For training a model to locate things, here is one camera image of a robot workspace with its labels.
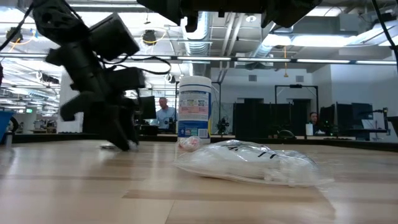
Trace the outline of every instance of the computer monitor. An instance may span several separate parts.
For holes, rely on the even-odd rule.
[[[142,114],[141,119],[156,119],[155,97],[145,96],[141,97]]]
[[[321,124],[334,124],[335,123],[335,105],[322,107],[319,112],[319,122]]]
[[[353,128],[353,105],[337,103],[337,122],[340,130]]]
[[[353,105],[353,119],[363,120],[370,119],[373,120],[373,106],[369,103],[352,103]]]

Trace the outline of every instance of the plastic bag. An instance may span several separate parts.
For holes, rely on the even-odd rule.
[[[201,141],[198,136],[191,136],[189,138],[180,138],[177,141],[177,149],[180,151],[193,152],[199,149]]]
[[[333,178],[296,151],[273,151],[252,142],[223,141],[180,155],[174,165],[206,177],[257,184],[310,186]]]

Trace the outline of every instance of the ceiling light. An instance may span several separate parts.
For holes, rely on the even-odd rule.
[[[298,35],[292,45],[302,47],[343,47],[351,41],[350,37],[340,35]]]
[[[349,63],[349,60],[297,59],[301,63]]]
[[[211,61],[211,60],[217,60],[217,61],[219,61],[219,60],[222,60],[222,61],[229,61],[229,60],[231,60],[231,58],[230,57],[191,57],[191,56],[189,56],[189,57],[186,57],[186,56],[183,56],[183,57],[177,57],[177,60],[194,60],[194,61]]]
[[[7,109],[25,109],[25,106],[3,106]]]
[[[255,15],[248,15],[246,18],[246,21],[248,22],[254,22],[256,21],[257,17]]]
[[[109,7],[116,7],[116,8],[121,8],[121,7],[126,7],[126,8],[132,8],[132,7],[144,7],[143,5],[140,4],[70,4],[71,7],[100,7],[100,8],[109,8]]]
[[[376,60],[358,60],[356,61],[358,65],[397,65],[395,61],[376,61]]]
[[[291,59],[285,58],[238,58],[240,62],[290,62]]]
[[[262,41],[262,44],[264,46],[288,46],[292,44],[292,41],[290,37],[285,35],[268,34],[267,37]]]
[[[125,55],[122,55],[122,56],[119,56],[118,58],[119,59],[123,59],[124,57],[125,57]],[[133,56],[130,56],[129,58],[142,60],[142,59],[149,58],[149,57],[153,57],[153,55],[145,55],[145,56],[133,55]],[[158,57],[160,59],[163,59],[163,60],[170,60],[171,59],[170,56],[156,56],[156,57]]]
[[[0,57],[6,58],[46,58],[47,54],[21,54],[21,53],[0,53]]]

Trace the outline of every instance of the wooden tabletop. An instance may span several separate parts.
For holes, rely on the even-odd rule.
[[[197,177],[172,165],[174,143],[142,142],[139,152],[102,143],[0,148],[1,223],[398,223],[397,153],[270,146],[334,173],[332,184],[303,188]]]

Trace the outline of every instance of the person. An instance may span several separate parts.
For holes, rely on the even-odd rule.
[[[310,113],[310,123],[313,126],[313,133],[316,134],[319,131],[318,127],[318,113],[317,112],[311,112]]]
[[[178,114],[175,114],[174,107],[167,106],[166,97],[159,98],[159,106],[161,109],[156,112],[156,119],[151,122],[151,125],[157,125],[159,129],[168,129],[170,118],[174,121]]]

